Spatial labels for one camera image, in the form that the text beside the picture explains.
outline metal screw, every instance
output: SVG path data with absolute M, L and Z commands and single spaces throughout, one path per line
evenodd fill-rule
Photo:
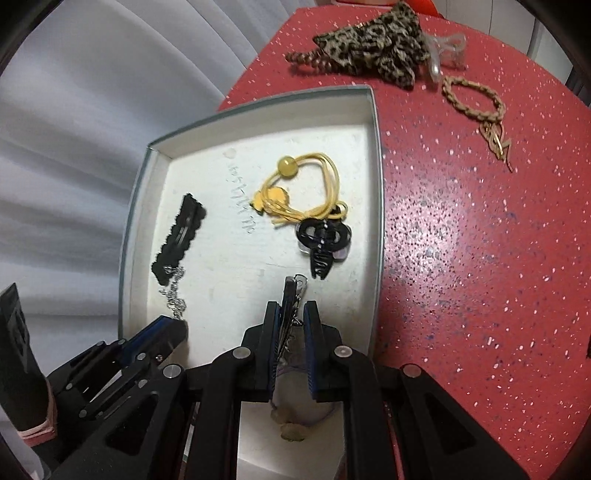
M 415 364 L 404 365 L 402 368 L 402 373 L 410 378 L 417 378 L 422 371 L 421 367 Z
M 248 358 L 251 356 L 251 350 L 247 346 L 239 346 L 234 349 L 232 355 L 239 360 L 242 358 Z
M 164 367 L 162 373 L 166 378 L 175 378 L 179 376 L 182 371 L 183 369 L 179 365 L 170 364 Z
M 347 358 L 353 355 L 353 350 L 351 350 L 350 346 L 339 345 L 337 348 L 335 348 L 335 355 L 341 358 Z

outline handwriting on box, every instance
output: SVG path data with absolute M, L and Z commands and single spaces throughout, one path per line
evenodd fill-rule
M 228 173 L 230 174 L 230 182 L 233 185 L 230 190 L 230 198 L 235 201 L 236 215 L 240 219 L 241 228 L 246 233 L 253 233 L 256 228 L 256 221 L 252 214 L 253 210 L 250 205 L 250 198 L 244 193 L 246 184 L 243 182 L 236 165 L 228 165 Z

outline hair accessory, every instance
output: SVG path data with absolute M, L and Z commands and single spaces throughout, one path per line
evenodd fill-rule
M 170 234 L 160 248 L 160 253 L 156 255 L 156 261 L 152 263 L 152 272 L 163 287 L 168 285 L 178 263 L 189 249 L 191 240 L 195 238 L 195 232 L 201 227 L 201 220 L 205 218 L 205 214 L 203 206 L 190 193 L 183 197 L 181 209 L 170 229 Z
M 318 276 L 324 280 L 333 261 L 342 261 L 349 255 L 351 228 L 340 220 L 307 218 L 295 232 L 300 250 L 310 254 L 312 278 Z
M 367 23 L 317 35 L 313 41 L 315 50 L 287 53 L 285 59 L 320 72 L 378 73 L 404 89 L 413 88 L 415 69 L 429 58 L 418 16 L 403 1 Z
M 484 93 L 490 98 L 496 107 L 496 112 L 482 112 L 471 108 L 464 103 L 461 103 L 457 99 L 456 95 L 452 92 L 452 85 L 462 85 L 469 87 L 478 92 Z M 505 128 L 503 127 L 503 118 L 507 107 L 501 100 L 501 97 L 492 88 L 487 85 L 483 85 L 478 82 L 471 82 L 466 80 L 464 77 L 444 77 L 443 85 L 441 87 L 443 96 L 449 103 L 460 113 L 463 113 L 468 118 L 477 120 L 480 122 L 480 134 L 488 143 L 488 147 L 495 154 L 497 160 L 501 160 L 511 173 L 513 173 L 513 167 L 509 162 L 509 150 L 511 148 L 511 139 L 504 140 Z
M 295 177 L 302 165 L 314 161 L 319 161 L 322 167 L 326 200 L 318 207 L 301 212 L 289 206 L 287 192 L 274 184 L 280 179 Z M 277 169 L 263 182 L 261 189 L 255 193 L 251 206 L 260 215 L 267 212 L 269 215 L 279 217 L 272 220 L 274 225 L 299 223 L 306 218 L 344 219 L 349 208 L 345 202 L 339 200 L 339 186 L 339 172 L 328 155 L 308 153 L 296 158 L 282 157 L 277 163 Z

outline clear plastic hair clip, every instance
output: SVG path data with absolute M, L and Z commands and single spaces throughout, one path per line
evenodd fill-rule
M 449 37 L 433 37 L 425 34 L 427 48 L 431 54 L 428 61 L 428 76 L 433 84 L 438 86 L 441 83 L 443 74 L 441 66 L 449 66 L 455 69 L 463 69 L 464 50 L 466 48 L 466 36 L 463 33 L 454 33 Z

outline black snap hair clip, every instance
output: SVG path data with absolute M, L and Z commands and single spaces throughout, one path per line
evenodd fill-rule
M 168 285 L 174 274 L 174 269 L 183 259 L 189 249 L 195 232 L 201 227 L 201 220 L 205 218 L 205 208 L 188 193 L 183 197 L 181 209 L 175 218 L 170 234 L 162 245 L 156 261 L 152 263 L 152 273 L 162 286 Z
M 324 280 L 334 260 L 349 255 L 351 228 L 340 220 L 307 218 L 295 229 L 300 250 L 310 255 L 312 278 Z

